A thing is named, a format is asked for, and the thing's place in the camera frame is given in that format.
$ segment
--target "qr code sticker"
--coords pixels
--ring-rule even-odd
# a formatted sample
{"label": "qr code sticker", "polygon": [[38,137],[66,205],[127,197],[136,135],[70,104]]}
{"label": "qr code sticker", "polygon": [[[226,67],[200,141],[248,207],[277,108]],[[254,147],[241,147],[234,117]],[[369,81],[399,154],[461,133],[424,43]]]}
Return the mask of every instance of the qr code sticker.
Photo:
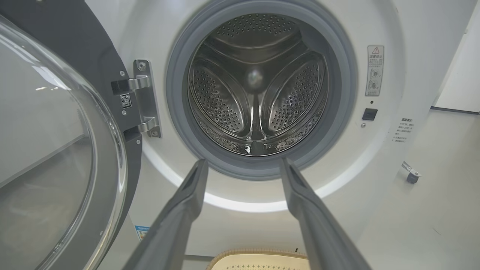
{"label": "qr code sticker", "polygon": [[123,94],[120,96],[121,106],[122,108],[130,108],[132,106],[132,102],[130,101],[130,94]]}

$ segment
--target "blue label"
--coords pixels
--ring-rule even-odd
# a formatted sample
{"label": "blue label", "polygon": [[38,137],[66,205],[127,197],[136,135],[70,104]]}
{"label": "blue label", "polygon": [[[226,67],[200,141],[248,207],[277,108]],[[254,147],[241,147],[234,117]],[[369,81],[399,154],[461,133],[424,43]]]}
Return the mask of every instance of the blue label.
{"label": "blue label", "polygon": [[143,238],[145,237],[145,235],[147,234],[149,229],[150,229],[150,227],[135,225],[135,230],[137,231],[137,235],[138,235],[138,238],[140,239],[140,241],[143,240]]}

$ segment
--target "warning label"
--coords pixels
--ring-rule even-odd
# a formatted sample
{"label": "warning label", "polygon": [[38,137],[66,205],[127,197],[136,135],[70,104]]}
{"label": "warning label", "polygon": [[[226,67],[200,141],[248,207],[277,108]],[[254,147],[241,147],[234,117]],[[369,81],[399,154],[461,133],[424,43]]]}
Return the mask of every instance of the warning label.
{"label": "warning label", "polygon": [[415,124],[412,118],[402,118],[392,137],[392,142],[405,143],[413,131]]}
{"label": "warning label", "polygon": [[368,46],[368,73],[366,96],[379,96],[384,73],[384,47]]}
{"label": "warning label", "polygon": [[148,230],[150,227],[145,227],[145,226],[137,226],[135,225],[135,229],[137,230],[137,235],[140,241],[142,241],[147,234]]}

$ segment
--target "white washing machine body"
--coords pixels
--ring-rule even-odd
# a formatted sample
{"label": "white washing machine body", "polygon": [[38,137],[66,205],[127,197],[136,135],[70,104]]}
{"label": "white washing machine body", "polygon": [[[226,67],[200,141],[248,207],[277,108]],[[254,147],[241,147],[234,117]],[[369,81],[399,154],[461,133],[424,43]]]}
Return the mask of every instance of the white washing machine body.
{"label": "white washing machine body", "polygon": [[[252,1],[217,2],[225,10],[234,10],[225,13],[227,21],[235,10],[247,10]],[[296,5],[294,1],[262,2],[272,7]],[[162,137],[144,140],[140,179],[130,208],[134,225],[150,226],[199,158],[175,126],[167,80],[182,33],[192,21],[213,24],[208,18],[195,20],[214,5],[208,0],[88,0],[87,4],[125,66],[131,67],[135,59],[151,62]],[[301,172],[355,241],[421,129],[476,1],[317,0],[310,4],[326,12],[351,45],[356,97],[336,140]],[[281,14],[282,9],[275,10]],[[297,19],[311,24],[311,11],[303,8],[302,12],[306,15]],[[384,49],[378,96],[366,95],[369,46]],[[378,110],[374,121],[362,119],[366,108]],[[227,249],[258,247],[305,251],[281,181],[248,181],[210,169],[204,207],[192,225],[187,254],[215,256]]]}

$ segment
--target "washing machine door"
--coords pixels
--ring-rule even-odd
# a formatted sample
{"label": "washing machine door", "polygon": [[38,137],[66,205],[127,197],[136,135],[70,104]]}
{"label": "washing machine door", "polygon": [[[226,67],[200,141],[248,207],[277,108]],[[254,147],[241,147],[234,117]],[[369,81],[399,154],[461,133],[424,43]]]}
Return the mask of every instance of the washing machine door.
{"label": "washing machine door", "polygon": [[160,136],[134,91],[151,81],[128,79],[83,1],[0,15],[0,268],[95,269],[136,189],[140,132]]}

